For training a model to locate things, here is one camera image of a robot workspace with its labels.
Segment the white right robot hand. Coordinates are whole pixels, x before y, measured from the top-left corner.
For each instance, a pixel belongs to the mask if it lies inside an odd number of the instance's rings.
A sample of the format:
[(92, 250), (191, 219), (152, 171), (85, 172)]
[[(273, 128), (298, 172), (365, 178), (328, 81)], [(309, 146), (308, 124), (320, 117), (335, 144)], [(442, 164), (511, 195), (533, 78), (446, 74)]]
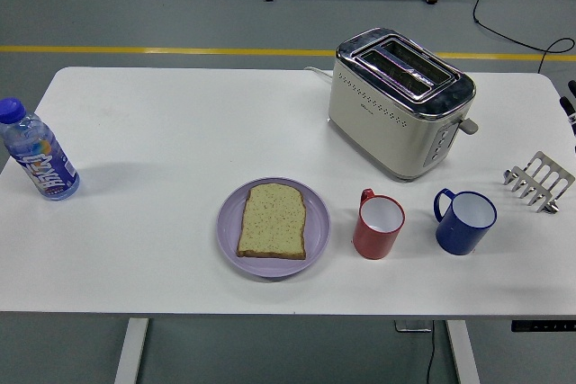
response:
[(571, 126), (573, 135), (576, 135), (576, 113), (575, 113), (575, 97), (576, 97), (576, 82), (571, 80), (568, 82), (568, 89), (571, 92), (571, 96), (561, 96), (559, 99), (559, 104), (564, 110), (568, 122)]

